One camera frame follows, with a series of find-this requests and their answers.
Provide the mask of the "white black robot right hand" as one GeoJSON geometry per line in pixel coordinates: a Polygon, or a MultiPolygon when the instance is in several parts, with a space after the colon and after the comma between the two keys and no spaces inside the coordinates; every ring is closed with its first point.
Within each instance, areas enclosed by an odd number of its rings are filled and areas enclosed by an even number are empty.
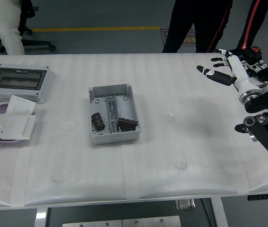
{"type": "Polygon", "coordinates": [[[199,72],[201,72],[208,79],[217,83],[226,86],[234,84],[240,95],[252,93],[259,96],[262,95],[260,88],[251,83],[249,76],[238,56],[234,55],[228,50],[223,49],[218,49],[216,52],[222,55],[222,57],[218,58],[218,60],[221,59],[222,63],[220,63],[217,67],[228,66],[231,70],[231,75],[198,65],[197,70],[199,72]]]}

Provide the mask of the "person's gloved hand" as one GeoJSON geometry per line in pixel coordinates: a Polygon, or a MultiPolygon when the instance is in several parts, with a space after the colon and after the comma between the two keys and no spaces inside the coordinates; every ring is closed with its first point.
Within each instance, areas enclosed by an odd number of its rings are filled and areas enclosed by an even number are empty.
{"type": "Polygon", "coordinates": [[[236,55],[249,77],[257,77],[260,82],[268,82],[268,65],[262,59],[261,49],[257,46],[246,49],[230,50],[236,55]]]}

